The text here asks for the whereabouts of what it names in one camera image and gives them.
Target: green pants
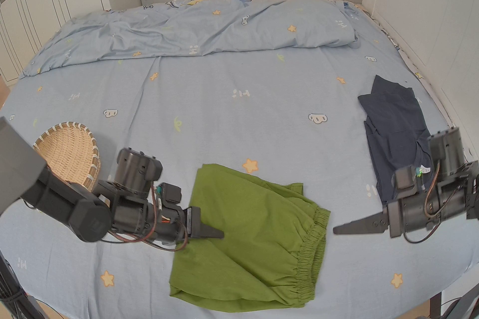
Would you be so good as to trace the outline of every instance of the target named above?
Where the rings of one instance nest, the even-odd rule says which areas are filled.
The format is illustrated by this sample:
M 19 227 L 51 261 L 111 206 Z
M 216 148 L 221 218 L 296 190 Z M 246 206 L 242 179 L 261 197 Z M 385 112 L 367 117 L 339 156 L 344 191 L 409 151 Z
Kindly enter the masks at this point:
M 303 307 L 314 299 L 330 212 L 303 196 L 303 184 L 203 165 L 190 204 L 225 237 L 192 239 L 175 253 L 172 297 L 225 312 Z

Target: wicker basket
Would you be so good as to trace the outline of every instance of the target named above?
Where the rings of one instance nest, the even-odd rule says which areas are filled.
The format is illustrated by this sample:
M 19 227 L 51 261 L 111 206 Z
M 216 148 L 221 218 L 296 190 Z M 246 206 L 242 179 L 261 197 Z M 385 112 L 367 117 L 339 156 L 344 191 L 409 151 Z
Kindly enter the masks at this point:
M 33 148 L 62 180 L 93 190 L 100 172 L 100 152 L 83 124 L 62 122 L 43 133 Z

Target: dark navy pants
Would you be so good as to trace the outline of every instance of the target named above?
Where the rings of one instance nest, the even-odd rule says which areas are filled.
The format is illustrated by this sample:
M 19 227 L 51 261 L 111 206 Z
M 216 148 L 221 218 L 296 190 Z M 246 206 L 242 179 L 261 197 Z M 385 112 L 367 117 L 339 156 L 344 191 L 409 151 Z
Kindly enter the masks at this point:
M 428 188 L 433 172 L 430 134 L 413 90 L 376 76 L 371 94 L 360 95 L 358 100 L 367 113 L 364 126 L 383 204 L 395 198 L 391 180 L 401 167 L 431 168 L 423 175 Z

